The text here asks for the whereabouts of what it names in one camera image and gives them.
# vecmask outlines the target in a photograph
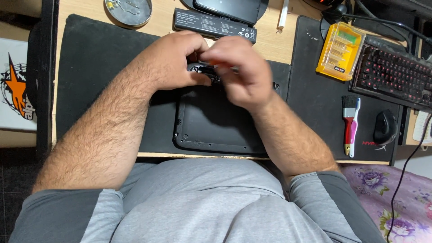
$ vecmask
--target tin lid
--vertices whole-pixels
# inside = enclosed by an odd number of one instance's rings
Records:
[[[151,0],[105,0],[108,12],[125,25],[139,27],[152,15]]]

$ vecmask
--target mechanical keyboard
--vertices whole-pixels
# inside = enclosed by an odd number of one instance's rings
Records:
[[[432,111],[432,63],[387,41],[367,37],[349,90]]]

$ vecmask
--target toothbrush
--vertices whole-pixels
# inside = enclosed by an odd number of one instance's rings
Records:
[[[357,104],[356,104],[356,112],[354,113],[354,119],[351,123],[351,133],[349,138],[349,157],[354,157],[354,144],[356,141],[356,132],[357,128],[359,126],[358,117],[359,117],[359,110],[360,110],[360,98],[357,98]]]

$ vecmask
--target mouse pad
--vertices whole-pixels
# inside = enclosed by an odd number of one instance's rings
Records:
[[[291,62],[289,106],[326,142],[336,160],[391,161],[397,139],[385,146],[376,146],[373,132],[376,116],[386,109],[395,115],[400,124],[400,106],[358,94],[361,107],[354,158],[345,155],[342,96],[354,93],[348,91],[349,81],[343,82],[315,72],[323,43],[320,22],[299,16]]]
[[[68,16],[57,83],[57,138],[61,138],[91,106],[118,72],[158,38],[74,14]],[[287,93],[290,66],[274,61],[269,63],[273,79]],[[250,156],[185,150],[175,146],[173,134],[181,94],[182,89],[177,89],[158,91],[153,95],[139,152]],[[268,158],[266,154],[253,156]]]

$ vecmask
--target gray t-shirt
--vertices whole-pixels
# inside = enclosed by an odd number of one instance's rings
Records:
[[[340,173],[296,176],[289,197],[251,160],[140,163],[120,191],[29,196],[10,242],[384,242]]]

